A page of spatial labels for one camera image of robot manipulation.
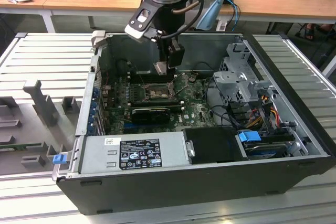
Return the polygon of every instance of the blue connector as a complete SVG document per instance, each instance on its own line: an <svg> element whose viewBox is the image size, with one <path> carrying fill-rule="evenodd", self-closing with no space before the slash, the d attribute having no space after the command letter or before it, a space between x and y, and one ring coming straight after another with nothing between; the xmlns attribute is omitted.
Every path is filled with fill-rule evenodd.
<svg viewBox="0 0 336 224"><path fill-rule="evenodd" d="M260 135L257 131L243 131L238 136L241 142L261 141Z"/></svg>
<svg viewBox="0 0 336 224"><path fill-rule="evenodd" d="M92 98L97 98L99 96L99 89L93 88Z"/></svg>
<svg viewBox="0 0 336 224"><path fill-rule="evenodd" d="M67 163L67 156L68 154L57 154L52 159L52 163L54 165L62 165Z"/></svg>

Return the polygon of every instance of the metal bracket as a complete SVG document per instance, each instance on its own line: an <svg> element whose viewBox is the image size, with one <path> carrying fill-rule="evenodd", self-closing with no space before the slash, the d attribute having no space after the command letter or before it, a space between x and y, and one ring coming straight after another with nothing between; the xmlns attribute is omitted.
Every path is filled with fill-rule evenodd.
<svg viewBox="0 0 336 224"><path fill-rule="evenodd" d="M107 35L105 30L93 31L91 35L91 43L93 48L98 48L107 44L106 41Z"/></svg>

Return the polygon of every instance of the sticker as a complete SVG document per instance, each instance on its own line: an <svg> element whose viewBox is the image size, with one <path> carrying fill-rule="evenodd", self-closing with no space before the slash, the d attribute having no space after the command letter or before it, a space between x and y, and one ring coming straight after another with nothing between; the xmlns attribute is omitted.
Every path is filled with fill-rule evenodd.
<svg viewBox="0 0 336 224"><path fill-rule="evenodd" d="M0 148L0 152L13 152L15 151L14 148Z"/></svg>
<svg viewBox="0 0 336 224"><path fill-rule="evenodd" d="M119 141L119 143L120 169L162 167L159 139Z"/></svg>
<svg viewBox="0 0 336 224"><path fill-rule="evenodd" d="M105 138L105 145L119 145L121 137L109 137Z"/></svg>

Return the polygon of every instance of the desk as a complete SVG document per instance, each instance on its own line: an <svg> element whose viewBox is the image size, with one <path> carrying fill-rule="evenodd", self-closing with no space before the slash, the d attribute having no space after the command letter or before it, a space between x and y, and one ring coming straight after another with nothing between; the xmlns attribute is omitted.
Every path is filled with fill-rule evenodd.
<svg viewBox="0 0 336 224"><path fill-rule="evenodd" d="M336 0L234 0L241 9L240 20L328 23L336 20ZM139 7L140 0L33 0L11 4L0 1L0 13L42 15L47 30L55 32L52 15L129 16ZM225 5L221 19L229 19L232 7Z"/></svg>

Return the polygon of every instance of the blue cable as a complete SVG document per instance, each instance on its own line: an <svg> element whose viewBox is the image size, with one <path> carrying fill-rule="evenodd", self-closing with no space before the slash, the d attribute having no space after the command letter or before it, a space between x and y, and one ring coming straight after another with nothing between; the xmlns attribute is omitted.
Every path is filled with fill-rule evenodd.
<svg viewBox="0 0 336 224"><path fill-rule="evenodd" d="M226 1L228 1L232 5L232 7L235 9L235 12L236 12L236 20L235 20L235 24L234 24L234 26L232 28L232 31L234 31L235 28L236 28L237 22L238 22L238 9L237 9L237 5L235 3L233 3L231 0L226 0Z"/></svg>

